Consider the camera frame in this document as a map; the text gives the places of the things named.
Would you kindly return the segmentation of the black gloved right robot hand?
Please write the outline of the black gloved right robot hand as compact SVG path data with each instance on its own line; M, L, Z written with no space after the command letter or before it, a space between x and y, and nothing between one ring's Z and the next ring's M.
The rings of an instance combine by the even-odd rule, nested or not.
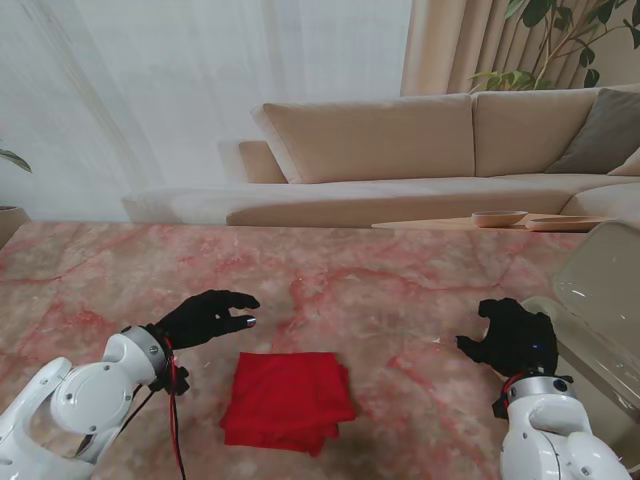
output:
M557 339L546 314L531 313L515 299L504 298L482 300L478 315L489 320L484 338L456 337L456 346L467 357L508 378L526 372L555 374Z

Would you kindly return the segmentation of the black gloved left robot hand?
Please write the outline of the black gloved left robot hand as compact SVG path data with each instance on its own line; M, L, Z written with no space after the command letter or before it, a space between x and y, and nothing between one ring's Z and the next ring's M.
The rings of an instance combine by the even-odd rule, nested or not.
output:
M161 339L173 350L188 349L211 339L252 328L252 314L234 315L232 310L256 310L259 301L252 295L228 290L207 290L189 297L153 325Z

